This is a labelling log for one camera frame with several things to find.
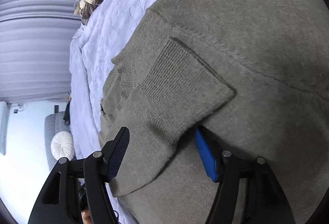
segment curtain fold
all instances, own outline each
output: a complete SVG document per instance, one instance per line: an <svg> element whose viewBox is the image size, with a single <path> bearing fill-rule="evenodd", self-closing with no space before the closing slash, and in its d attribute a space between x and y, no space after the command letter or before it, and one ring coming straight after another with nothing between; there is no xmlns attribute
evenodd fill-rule
<svg viewBox="0 0 329 224"><path fill-rule="evenodd" d="M0 0L0 100L67 97L75 0Z"/></svg>

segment gray headboard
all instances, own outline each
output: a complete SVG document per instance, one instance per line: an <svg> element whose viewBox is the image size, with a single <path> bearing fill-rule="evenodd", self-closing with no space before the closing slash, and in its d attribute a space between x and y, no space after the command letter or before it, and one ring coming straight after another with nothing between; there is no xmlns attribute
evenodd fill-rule
<svg viewBox="0 0 329 224"><path fill-rule="evenodd" d="M46 146L46 155L49 170L52 170L57 160L53 157L50 150L50 143L56 133L60 131L70 131L70 126L64 125L64 117L65 112L58 112L55 114L50 114L46 117L44 121L44 141Z"/></svg>

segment silver rivet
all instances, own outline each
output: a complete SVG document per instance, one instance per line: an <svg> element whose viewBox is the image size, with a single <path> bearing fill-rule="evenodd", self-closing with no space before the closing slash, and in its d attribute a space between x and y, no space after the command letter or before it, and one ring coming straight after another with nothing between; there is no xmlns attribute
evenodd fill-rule
<svg viewBox="0 0 329 224"><path fill-rule="evenodd" d="M93 153L93 156L94 156L95 158L98 158L98 157L102 156L102 152L101 152L101 151L94 152L94 153Z"/></svg>
<svg viewBox="0 0 329 224"><path fill-rule="evenodd" d="M60 159L58 160L58 163L60 163L60 164L65 164L65 163L66 163L66 160L67 160L66 157L62 157L62 158L60 158Z"/></svg>
<svg viewBox="0 0 329 224"><path fill-rule="evenodd" d="M259 157L259 158L257 158L257 163L259 163L259 164L263 165L263 164L265 164L265 159L264 159L264 158L261 158L261 157Z"/></svg>
<svg viewBox="0 0 329 224"><path fill-rule="evenodd" d="M232 155L232 153L230 151L223 151L222 155L225 157L230 157Z"/></svg>

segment brown sweater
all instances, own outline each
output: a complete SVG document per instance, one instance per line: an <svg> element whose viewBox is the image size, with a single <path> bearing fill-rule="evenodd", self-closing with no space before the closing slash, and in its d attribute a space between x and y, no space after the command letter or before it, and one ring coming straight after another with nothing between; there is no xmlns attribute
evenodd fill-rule
<svg viewBox="0 0 329 224"><path fill-rule="evenodd" d="M201 122L264 156L304 224L329 183L328 30L322 0L158 0L103 88L101 144L131 131L114 196L141 224L204 223L217 184L187 131Z"/></svg>

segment round white pillow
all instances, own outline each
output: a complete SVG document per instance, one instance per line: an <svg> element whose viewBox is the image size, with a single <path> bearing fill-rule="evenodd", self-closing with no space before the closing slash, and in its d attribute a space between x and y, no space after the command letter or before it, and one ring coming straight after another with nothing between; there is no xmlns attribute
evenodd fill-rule
<svg viewBox="0 0 329 224"><path fill-rule="evenodd" d="M72 134L68 131L58 132L51 140L50 149L56 160L62 157L72 160L75 155Z"/></svg>

